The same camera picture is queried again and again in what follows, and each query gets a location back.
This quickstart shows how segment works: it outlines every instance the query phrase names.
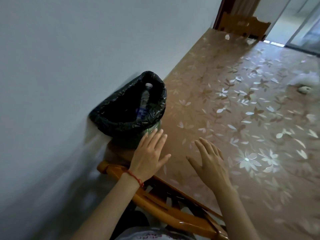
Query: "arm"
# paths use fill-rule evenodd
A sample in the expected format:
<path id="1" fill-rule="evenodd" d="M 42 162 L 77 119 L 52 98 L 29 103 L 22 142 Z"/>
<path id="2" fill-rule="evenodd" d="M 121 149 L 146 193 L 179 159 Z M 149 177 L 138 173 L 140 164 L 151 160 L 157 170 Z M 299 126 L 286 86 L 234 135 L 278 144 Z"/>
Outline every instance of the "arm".
<path id="1" fill-rule="evenodd" d="M 195 141 L 202 166 L 187 157 L 200 179 L 213 191 L 222 212 L 230 240 L 260 240 L 237 191 L 231 185 L 222 153 L 214 144 L 205 139 Z"/>
<path id="2" fill-rule="evenodd" d="M 143 182 L 150 179 L 170 158 L 170 154 L 159 160 L 167 135 L 155 129 L 145 134 L 131 161 L 130 171 Z M 109 240 L 122 213 L 139 188 L 138 181 L 129 174 L 121 178 L 104 198 L 93 214 L 76 231 L 71 240 Z"/>

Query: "finger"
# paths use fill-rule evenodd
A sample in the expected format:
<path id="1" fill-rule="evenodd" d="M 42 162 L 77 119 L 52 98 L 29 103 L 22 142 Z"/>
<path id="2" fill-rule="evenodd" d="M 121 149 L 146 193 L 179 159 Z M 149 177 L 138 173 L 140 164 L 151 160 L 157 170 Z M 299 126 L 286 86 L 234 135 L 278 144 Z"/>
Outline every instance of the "finger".
<path id="1" fill-rule="evenodd" d="M 218 148 L 217 148 L 212 142 L 210 142 L 210 144 L 211 144 L 211 146 L 212 146 L 212 149 L 213 149 L 213 151 L 214 151 L 214 154 L 217 155 L 217 156 L 219 156 Z"/>
<path id="2" fill-rule="evenodd" d="M 163 146 L 166 143 L 167 137 L 168 137 L 168 135 L 165 134 L 160 138 L 160 140 L 158 141 L 157 145 L 154 148 L 157 152 L 159 152 L 159 153 L 161 152 Z"/>
<path id="3" fill-rule="evenodd" d="M 218 148 L 218 153 L 219 153 L 219 156 L 221 157 L 221 159 L 224 160 L 223 156 L 222 156 L 222 151 L 219 148 Z"/>
<path id="4" fill-rule="evenodd" d="M 214 150 L 213 150 L 211 144 L 207 140 L 205 140 L 205 139 L 203 139 L 201 137 L 199 138 L 199 140 L 202 143 L 202 145 L 204 145 L 204 147 L 207 150 L 208 154 L 213 154 L 214 153 Z"/>
<path id="5" fill-rule="evenodd" d="M 165 155 L 163 158 L 161 158 L 158 161 L 158 168 L 161 168 L 163 165 L 165 165 L 167 163 L 167 161 L 170 159 L 171 154 Z"/>
<path id="6" fill-rule="evenodd" d="M 145 133 L 145 134 L 143 135 L 143 137 L 141 138 L 141 140 L 140 140 L 140 142 L 139 142 L 139 145 L 138 145 L 139 148 L 143 146 L 143 143 L 144 143 L 144 141 L 146 140 L 147 137 L 148 137 L 148 132 Z"/>
<path id="7" fill-rule="evenodd" d="M 148 147 L 154 149 L 155 146 L 157 145 L 160 137 L 162 136 L 162 133 L 163 133 L 163 129 L 161 129 L 158 133 L 156 133 L 156 134 L 154 135 L 154 137 L 151 139 Z"/>
<path id="8" fill-rule="evenodd" d="M 191 157 L 186 156 L 186 159 L 191 164 L 191 166 L 194 168 L 195 172 L 197 174 L 199 174 L 201 171 L 201 166 Z"/>
<path id="9" fill-rule="evenodd" d="M 154 135 L 157 133 L 158 128 L 155 128 L 152 133 L 150 135 L 148 135 L 148 137 L 146 138 L 145 142 L 143 143 L 143 146 L 147 147 L 150 143 L 150 141 L 152 140 L 152 138 L 154 137 Z"/>
<path id="10" fill-rule="evenodd" d="M 207 150 L 206 150 L 205 146 L 200 141 L 195 140 L 194 143 L 200 151 L 202 162 L 203 162 L 204 158 L 208 157 Z"/>

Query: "bottle label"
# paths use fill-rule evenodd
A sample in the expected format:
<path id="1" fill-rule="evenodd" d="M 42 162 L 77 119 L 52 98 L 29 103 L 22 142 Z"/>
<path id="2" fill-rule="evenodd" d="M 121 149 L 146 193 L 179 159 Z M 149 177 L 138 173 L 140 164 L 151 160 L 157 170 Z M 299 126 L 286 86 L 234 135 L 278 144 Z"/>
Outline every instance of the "bottle label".
<path id="1" fill-rule="evenodd" d="M 147 114 L 147 109 L 145 108 L 139 108 L 138 109 L 138 115 L 137 115 L 137 118 L 144 118 Z"/>

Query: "chair backrest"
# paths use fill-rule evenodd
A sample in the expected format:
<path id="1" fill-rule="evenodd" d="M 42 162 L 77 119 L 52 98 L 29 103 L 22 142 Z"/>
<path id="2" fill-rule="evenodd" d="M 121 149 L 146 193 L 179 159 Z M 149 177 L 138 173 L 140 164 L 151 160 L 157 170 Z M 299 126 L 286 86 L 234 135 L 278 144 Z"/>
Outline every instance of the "chair backrest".
<path id="1" fill-rule="evenodd" d="M 264 34 L 270 24 L 271 23 L 261 22 L 253 16 L 230 15 L 224 12 L 218 30 L 235 33 L 244 37 L 253 35 L 257 37 L 258 40 L 263 40 Z"/>
<path id="2" fill-rule="evenodd" d="M 122 173 L 127 171 L 127 168 L 102 161 L 97 170 L 118 180 Z M 222 216 L 156 176 L 147 180 L 144 187 L 138 189 L 132 200 L 143 210 L 176 229 L 210 239 L 228 239 L 226 231 L 208 213 L 221 220 Z M 181 210 L 185 207 L 193 215 Z"/>

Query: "floral tablecloth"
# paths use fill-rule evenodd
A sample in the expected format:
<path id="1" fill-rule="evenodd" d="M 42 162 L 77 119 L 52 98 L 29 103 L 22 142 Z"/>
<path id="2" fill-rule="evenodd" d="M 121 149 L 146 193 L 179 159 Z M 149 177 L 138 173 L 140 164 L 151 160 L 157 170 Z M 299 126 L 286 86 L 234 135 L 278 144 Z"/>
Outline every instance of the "floral tablecloth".
<path id="1" fill-rule="evenodd" d="M 320 92 L 287 83 L 318 72 L 298 51 L 209 29 L 165 79 L 164 153 L 157 176 L 220 213 L 185 156 L 201 163 L 194 139 L 224 155 L 230 177 L 264 239 L 320 239 Z"/>

